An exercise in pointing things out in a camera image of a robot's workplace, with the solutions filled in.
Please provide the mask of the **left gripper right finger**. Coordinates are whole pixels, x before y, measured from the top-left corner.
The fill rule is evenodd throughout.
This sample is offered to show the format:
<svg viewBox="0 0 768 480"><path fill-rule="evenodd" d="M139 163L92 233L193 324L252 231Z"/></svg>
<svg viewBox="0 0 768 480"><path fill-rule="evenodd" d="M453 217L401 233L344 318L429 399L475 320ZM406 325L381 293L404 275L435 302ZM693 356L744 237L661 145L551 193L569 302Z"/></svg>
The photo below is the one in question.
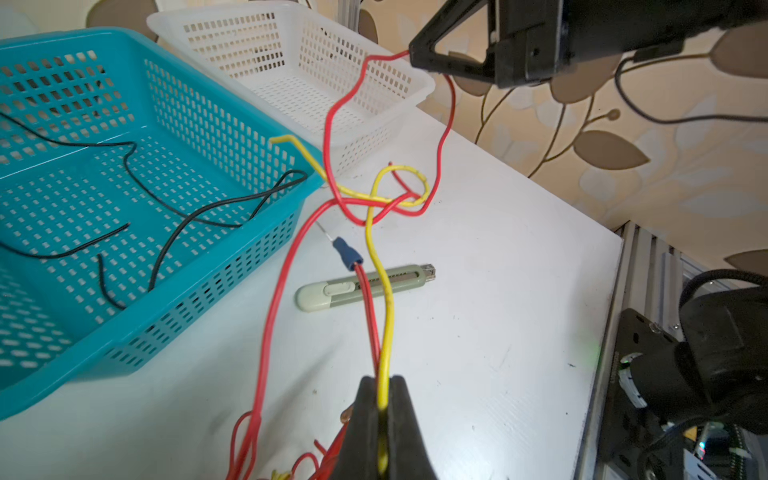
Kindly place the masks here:
<svg viewBox="0 0 768 480"><path fill-rule="evenodd" d="M384 479L438 479L424 445L407 383L402 376L390 379L386 446L388 463Z"/></svg>

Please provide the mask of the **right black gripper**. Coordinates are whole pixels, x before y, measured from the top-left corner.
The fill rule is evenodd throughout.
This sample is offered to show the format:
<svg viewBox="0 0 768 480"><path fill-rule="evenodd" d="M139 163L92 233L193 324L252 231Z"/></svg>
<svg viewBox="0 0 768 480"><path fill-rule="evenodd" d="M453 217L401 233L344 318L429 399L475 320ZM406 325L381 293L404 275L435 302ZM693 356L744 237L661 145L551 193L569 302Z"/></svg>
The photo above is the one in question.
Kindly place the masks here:
<svg viewBox="0 0 768 480"><path fill-rule="evenodd" d="M508 88L766 18L765 1L446 1L408 53L417 69Z"/></svg>

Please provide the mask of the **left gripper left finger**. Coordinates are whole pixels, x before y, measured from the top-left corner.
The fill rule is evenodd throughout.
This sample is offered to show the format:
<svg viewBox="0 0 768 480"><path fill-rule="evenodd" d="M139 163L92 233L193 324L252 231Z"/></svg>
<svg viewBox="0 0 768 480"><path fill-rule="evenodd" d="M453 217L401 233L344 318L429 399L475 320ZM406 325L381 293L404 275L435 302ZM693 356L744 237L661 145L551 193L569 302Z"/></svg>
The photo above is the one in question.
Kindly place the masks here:
<svg viewBox="0 0 768 480"><path fill-rule="evenodd" d="M377 381L363 377L353 403L352 417L330 475L336 480L379 480L379 423Z"/></svg>

